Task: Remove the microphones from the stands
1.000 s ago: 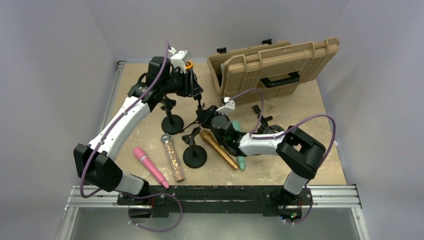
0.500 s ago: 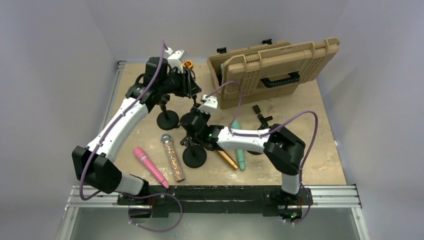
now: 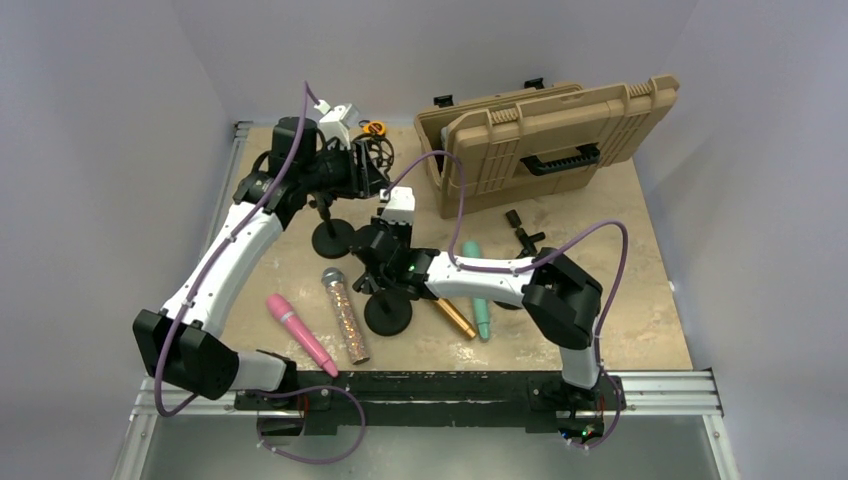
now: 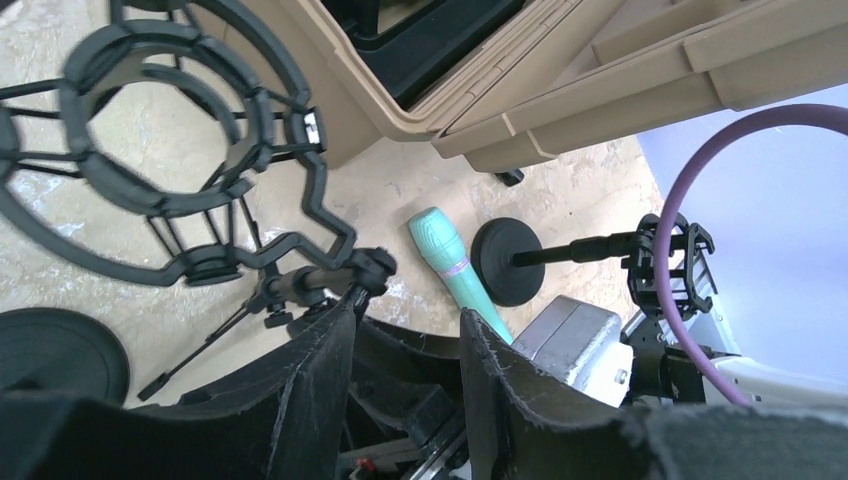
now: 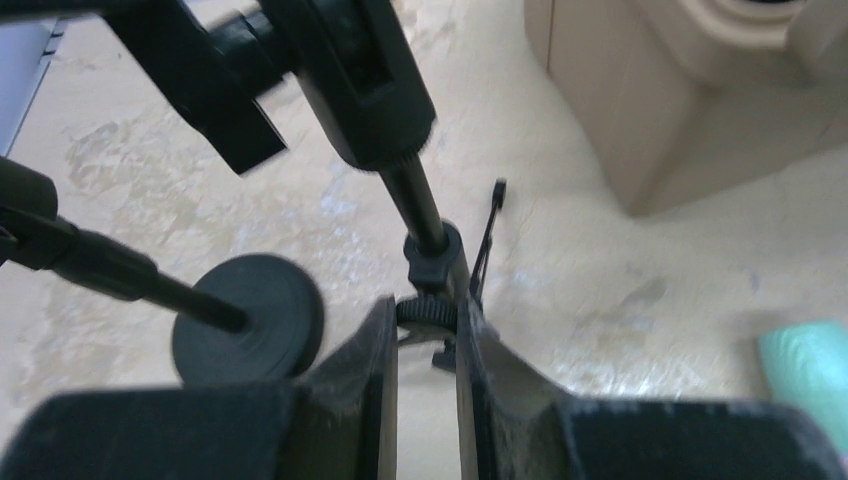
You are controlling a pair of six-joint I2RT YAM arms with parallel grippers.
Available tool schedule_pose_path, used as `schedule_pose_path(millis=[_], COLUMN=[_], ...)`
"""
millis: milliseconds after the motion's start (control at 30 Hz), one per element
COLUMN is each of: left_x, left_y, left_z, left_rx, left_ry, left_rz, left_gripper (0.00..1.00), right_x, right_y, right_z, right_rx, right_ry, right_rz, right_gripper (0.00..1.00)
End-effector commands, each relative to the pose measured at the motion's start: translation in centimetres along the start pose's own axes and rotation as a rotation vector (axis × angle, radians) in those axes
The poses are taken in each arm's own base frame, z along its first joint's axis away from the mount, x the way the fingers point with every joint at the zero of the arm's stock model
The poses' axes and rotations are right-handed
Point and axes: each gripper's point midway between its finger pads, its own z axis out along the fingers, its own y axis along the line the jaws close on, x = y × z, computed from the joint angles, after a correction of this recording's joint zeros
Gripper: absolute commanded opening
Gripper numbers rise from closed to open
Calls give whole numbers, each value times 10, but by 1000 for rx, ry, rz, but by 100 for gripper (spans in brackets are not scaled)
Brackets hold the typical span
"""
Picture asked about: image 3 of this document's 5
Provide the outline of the glitter silver microphone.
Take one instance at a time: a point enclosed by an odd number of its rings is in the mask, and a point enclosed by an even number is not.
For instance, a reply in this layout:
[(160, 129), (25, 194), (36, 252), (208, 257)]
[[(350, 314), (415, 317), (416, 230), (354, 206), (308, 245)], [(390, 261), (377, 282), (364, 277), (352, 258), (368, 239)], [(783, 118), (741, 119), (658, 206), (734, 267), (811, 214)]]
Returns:
[(362, 335), (356, 311), (348, 295), (343, 272), (336, 267), (329, 267), (322, 273), (321, 283), (325, 287), (334, 310), (350, 363), (361, 365), (368, 362), (370, 352)]

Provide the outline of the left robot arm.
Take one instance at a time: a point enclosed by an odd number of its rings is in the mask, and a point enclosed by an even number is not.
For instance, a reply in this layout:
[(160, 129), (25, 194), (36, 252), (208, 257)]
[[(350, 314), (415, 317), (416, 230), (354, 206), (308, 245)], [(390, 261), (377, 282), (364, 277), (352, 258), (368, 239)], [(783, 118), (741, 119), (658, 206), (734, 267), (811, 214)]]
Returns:
[(272, 408), (297, 399), (293, 361), (265, 351), (237, 352), (221, 339), (232, 305), (264, 253), (310, 202), (367, 199), (389, 184), (392, 152), (371, 132), (345, 132), (312, 119), (284, 117), (237, 185), (225, 221), (200, 263), (157, 310), (143, 309), (132, 331), (160, 392), (174, 385), (210, 400), (259, 390)]

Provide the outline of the pink microphone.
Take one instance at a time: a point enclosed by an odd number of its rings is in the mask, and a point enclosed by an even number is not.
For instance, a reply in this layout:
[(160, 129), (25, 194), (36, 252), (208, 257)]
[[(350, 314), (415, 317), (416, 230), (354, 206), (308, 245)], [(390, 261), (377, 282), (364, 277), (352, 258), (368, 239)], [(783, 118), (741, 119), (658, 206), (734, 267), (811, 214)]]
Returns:
[(271, 316), (289, 332), (317, 366), (331, 378), (338, 377), (339, 370), (333, 358), (300, 319), (287, 299), (280, 294), (272, 294), (266, 299), (266, 307)]

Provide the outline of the teal microphone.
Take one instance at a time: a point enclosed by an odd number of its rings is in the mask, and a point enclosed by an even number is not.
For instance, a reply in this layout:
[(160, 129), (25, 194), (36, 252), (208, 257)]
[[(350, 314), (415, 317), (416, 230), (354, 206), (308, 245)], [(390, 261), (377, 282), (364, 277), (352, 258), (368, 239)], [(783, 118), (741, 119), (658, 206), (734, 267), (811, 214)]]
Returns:
[[(468, 258), (481, 258), (482, 251), (476, 241), (466, 241), (462, 245), (462, 254)], [(482, 342), (488, 342), (491, 338), (491, 318), (488, 303), (486, 299), (473, 297), (471, 299), (475, 324), (478, 331), (478, 336)]]

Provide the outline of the black stand for glitter mic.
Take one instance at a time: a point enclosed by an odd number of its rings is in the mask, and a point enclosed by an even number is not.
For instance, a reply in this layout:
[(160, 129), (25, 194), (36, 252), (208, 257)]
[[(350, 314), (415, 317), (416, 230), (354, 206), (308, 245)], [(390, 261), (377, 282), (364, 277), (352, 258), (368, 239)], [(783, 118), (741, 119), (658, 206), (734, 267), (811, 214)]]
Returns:
[(319, 256), (326, 259), (339, 259), (348, 255), (354, 234), (349, 222), (332, 217), (330, 207), (333, 201), (328, 193), (314, 193), (310, 202), (321, 219), (312, 233), (312, 247)]

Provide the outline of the gold microphone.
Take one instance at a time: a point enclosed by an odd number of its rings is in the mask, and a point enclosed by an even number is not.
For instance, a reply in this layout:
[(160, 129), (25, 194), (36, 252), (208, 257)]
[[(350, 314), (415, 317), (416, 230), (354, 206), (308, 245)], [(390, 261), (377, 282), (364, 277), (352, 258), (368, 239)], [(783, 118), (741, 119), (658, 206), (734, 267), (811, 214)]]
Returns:
[(433, 300), (432, 304), (442, 317), (464, 338), (472, 340), (477, 337), (477, 332), (472, 323), (450, 300), (439, 298)]

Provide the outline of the black tripod shock mount stand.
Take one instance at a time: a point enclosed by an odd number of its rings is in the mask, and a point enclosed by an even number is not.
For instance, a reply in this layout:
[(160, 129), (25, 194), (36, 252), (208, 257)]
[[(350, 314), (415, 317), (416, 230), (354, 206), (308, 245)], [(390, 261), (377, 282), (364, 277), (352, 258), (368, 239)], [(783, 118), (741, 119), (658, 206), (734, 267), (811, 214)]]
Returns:
[(390, 182), (390, 171), (395, 162), (395, 149), (391, 141), (386, 137), (368, 135), (362, 133), (351, 140), (351, 149), (354, 158), (354, 143), (364, 141), (369, 149), (371, 158), (377, 166), (388, 175)]

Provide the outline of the black stand for gold mic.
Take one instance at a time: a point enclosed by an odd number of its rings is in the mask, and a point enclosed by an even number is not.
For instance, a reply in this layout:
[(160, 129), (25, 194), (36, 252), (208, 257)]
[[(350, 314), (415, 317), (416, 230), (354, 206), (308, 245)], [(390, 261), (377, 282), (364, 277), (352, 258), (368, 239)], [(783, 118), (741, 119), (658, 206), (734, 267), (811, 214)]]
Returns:
[(364, 269), (354, 281), (356, 292), (367, 295), (364, 319), (375, 334), (391, 337), (403, 332), (412, 319), (412, 304), (406, 287), (391, 276), (384, 267)]

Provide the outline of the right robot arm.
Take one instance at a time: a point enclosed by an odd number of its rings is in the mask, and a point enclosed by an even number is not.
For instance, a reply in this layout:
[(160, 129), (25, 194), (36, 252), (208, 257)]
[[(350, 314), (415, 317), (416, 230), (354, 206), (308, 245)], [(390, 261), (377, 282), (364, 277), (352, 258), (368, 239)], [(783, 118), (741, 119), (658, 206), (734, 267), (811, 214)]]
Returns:
[(603, 288), (564, 253), (544, 248), (535, 258), (452, 257), (409, 246), (381, 221), (358, 229), (350, 251), (363, 264), (367, 282), (405, 300), (469, 297), (523, 309), (559, 348), (564, 399), (584, 407), (599, 396), (595, 328)]

